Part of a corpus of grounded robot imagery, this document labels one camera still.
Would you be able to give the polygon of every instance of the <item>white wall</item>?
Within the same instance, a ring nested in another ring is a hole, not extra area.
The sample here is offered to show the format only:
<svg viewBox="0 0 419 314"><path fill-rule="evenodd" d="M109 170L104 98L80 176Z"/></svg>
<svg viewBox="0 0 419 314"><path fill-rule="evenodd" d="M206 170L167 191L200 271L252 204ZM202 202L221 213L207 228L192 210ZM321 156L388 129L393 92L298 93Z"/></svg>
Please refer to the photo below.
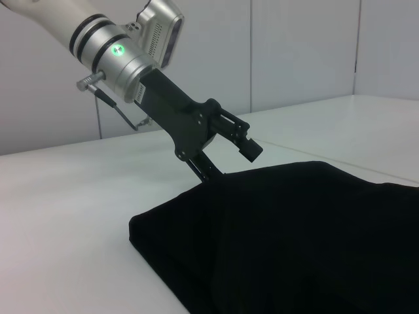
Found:
<svg viewBox="0 0 419 314"><path fill-rule="evenodd" d="M117 24L136 19L146 0L93 0ZM250 1L175 0L185 24L172 63L164 74L195 101L216 99L234 114L250 111ZM117 101L134 122L145 118L135 105ZM134 133L122 118L100 101L104 138Z"/></svg>
<svg viewBox="0 0 419 314"><path fill-rule="evenodd" d="M359 0L253 1L253 111L350 95Z"/></svg>
<svg viewBox="0 0 419 314"><path fill-rule="evenodd" d="M419 99L419 1L363 0L356 94Z"/></svg>
<svg viewBox="0 0 419 314"><path fill-rule="evenodd" d="M88 73L40 26L0 5L0 155L99 138Z"/></svg>

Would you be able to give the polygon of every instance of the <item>black garment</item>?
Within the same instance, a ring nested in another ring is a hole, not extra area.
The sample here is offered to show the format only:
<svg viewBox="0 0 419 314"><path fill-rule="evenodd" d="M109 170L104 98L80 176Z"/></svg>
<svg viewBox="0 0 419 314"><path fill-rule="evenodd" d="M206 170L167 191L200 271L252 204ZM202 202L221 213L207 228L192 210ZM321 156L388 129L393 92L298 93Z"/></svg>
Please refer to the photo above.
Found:
<svg viewBox="0 0 419 314"><path fill-rule="evenodd" d="M322 162L201 184L130 241L192 314L419 313L419 189Z"/></svg>

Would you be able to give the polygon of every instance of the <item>black cloth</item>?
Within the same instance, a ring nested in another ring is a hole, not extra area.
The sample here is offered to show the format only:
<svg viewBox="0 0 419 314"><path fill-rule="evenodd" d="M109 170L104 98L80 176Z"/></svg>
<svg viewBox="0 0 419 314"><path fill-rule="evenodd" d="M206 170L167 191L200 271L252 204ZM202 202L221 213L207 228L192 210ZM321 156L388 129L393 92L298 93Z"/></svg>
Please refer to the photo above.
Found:
<svg viewBox="0 0 419 314"><path fill-rule="evenodd" d="M191 314L419 313L419 189L323 162L201 184L130 241Z"/></svg>

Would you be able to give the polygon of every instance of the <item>green led light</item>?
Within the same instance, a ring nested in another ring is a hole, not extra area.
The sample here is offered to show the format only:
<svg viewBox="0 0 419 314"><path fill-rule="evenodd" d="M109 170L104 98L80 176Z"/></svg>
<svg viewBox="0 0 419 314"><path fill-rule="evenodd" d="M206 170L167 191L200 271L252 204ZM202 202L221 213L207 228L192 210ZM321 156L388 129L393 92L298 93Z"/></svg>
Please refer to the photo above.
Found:
<svg viewBox="0 0 419 314"><path fill-rule="evenodd" d="M114 44L112 46L112 53L119 57L125 53L125 48L120 44Z"/></svg>

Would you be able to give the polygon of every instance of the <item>table surface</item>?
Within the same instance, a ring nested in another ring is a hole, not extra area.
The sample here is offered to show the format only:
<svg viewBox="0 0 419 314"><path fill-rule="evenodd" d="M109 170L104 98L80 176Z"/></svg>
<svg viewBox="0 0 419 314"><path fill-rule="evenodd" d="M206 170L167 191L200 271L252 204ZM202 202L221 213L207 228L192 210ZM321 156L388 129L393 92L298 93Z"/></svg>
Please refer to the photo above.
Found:
<svg viewBox="0 0 419 314"><path fill-rule="evenodd" d="M251 164L216 138L221 171L322 160L419 185L419 102L350 96L242 118L264 152ZM0 157L0 313L187 313L128 241L131 217L200 183L173 151L156 131Z"/></svg>

